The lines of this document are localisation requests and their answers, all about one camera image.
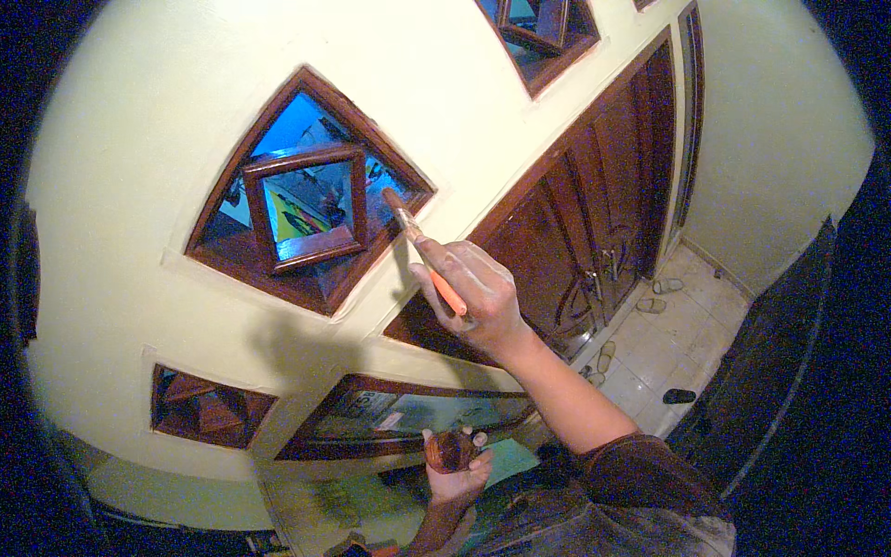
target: orange brush handle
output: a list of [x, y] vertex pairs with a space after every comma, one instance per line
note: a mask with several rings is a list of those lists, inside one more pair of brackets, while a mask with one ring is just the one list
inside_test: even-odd
[[458, 292], [454, 291], [452, 285], [446, 282], [446, 279], [441, 277], [439, 273], [430, 269], [430, 278], [433, 279], [433, 285], [437, 287], [439, 294], [445, 300], [445, 303], [449, 305], [449, 307], [454, 311], [455, 315], [466, 315], [467, 314], [467, 304], [458, 295]]

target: paintbrush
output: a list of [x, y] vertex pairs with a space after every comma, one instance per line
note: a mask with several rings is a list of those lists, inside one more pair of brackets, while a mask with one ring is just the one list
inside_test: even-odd
[[[414, 220], [412, 213], [408, 212], [408, 208], [402, 200], [399, 199], [399, 194], [394, 192], [392, 188], [384, 188], [381, 194], [384, 196], [384, 201], [387, 202], [390, 210], [396, 215], [396, 221], [398, 221], [399, 225], [402, 226], [402, 229], [405, 231], [405, 237], [408, 238], [408, 241], [411, 242], [412, 245], [414, 245], [414, 241], [421, 235], [421, 228]], [[430, 278], [433, 280], [433, 285], [436, 286], [439, 295], [443, 297], [445, 303], [449, 305], [456, 315], [467, 314], [467, 304], [464, 303], [464, 300], [458, 295], [458, 292], [454, 291], [454, 288], [446, 282], [446, 279], [440, 276], [439, 273], [430, 266], [422, 253], [421, 259], [424, 260], [424, 265], [426, 265], [430, 271]]]

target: person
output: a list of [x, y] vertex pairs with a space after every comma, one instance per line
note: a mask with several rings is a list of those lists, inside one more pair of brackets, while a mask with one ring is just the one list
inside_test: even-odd
[[[732, 554], [731, 517], [707, 480], [547, 348], [520, 315], [510, 271], [471, 242], [440, 245], [420, 236], [415, 245], [467, 303], [467, 315], [455, 315], [427, 267], [411, 264], [439, 322], [517, 380], [569, 458], [544, 460], [485, 494], [491, 450], [466, 471], [444, 475], [428, 465], [427, 513], [400, 555]], [[503, 508], [490, 504], [477, 514], [480, 495], [482, 504], [502, 484], [509, 491], [495, 499]], [[491, 523], [492, 514], [497, 523], [470, 546], [474, 519]]]

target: brown shirt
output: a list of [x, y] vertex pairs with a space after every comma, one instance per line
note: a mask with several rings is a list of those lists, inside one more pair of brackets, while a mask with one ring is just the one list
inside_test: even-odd
[[661, 439], [635, 433], [578, 464], [581, 473], [565, 487], [516, 498], [470, 554], [732, 554], [736, 531], [726, 508], [707, 480]]

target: hand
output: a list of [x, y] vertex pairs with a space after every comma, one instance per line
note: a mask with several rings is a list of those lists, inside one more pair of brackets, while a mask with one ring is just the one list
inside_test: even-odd
[[448, 331], [499, 362], [530, 334], [534, 336], [519, 314], [513, 275], [479, 246], [466, 240], [443, 246], [418, 236], [415, 247], [467, 303], [467, 315], [455, 315], [440, 301], [427, 267], [418, 263], [409, 266], [421, 283], [424, 298]]
[[[462, 431], [470, 435], [473, 432], [471, 427], [465, 426]], [[424, 444], [426, 445], [433, 432], [424, 430], [421, 432], [424, 436]], [[488, 437], [485, 433], [480, 432], [473, 438], [473, 444], [483, 446], [486, 444]], [[430, 482], [430, 491], [433, 497], [430, 499], [430, 505], [456, 505], [462, 511], [467, 510], [477, 500], [479, 494], [486, 487], [486, 482], [492, 474], [492, 451], [483, 451], [477, 458], [470, 462], [470, 468], [465, 471], [459, 471], [452, 474], [440, 474], [427, 465], [427, 479]]]

